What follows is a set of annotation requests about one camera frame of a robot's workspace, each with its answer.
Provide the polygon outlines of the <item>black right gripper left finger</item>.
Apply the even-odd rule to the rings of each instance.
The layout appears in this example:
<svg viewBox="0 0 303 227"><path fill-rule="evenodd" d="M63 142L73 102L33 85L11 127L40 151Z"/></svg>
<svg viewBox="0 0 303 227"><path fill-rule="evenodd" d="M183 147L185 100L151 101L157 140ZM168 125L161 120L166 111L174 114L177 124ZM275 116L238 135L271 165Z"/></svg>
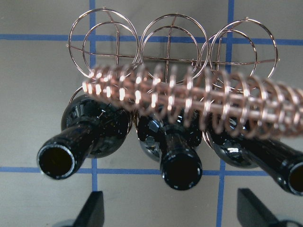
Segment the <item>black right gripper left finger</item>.
<svg viewBox="0 0 303 227"><path fill-rule="evenodd" d="M102 191L91 192L74 227L102 227L104 225L104 197Z"/></svg>

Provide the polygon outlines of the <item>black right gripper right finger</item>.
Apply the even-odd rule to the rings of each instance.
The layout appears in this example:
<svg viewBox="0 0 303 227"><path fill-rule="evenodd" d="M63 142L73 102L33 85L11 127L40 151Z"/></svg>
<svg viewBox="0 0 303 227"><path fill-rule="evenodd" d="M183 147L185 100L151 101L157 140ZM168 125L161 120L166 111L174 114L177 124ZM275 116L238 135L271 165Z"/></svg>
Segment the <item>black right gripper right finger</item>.
<svg viewBox="0 0 303 227"><path fill-rule="evenodd" d="M239 188L237 191L237 218L242 227L284 226L248 188Z"/></svg>

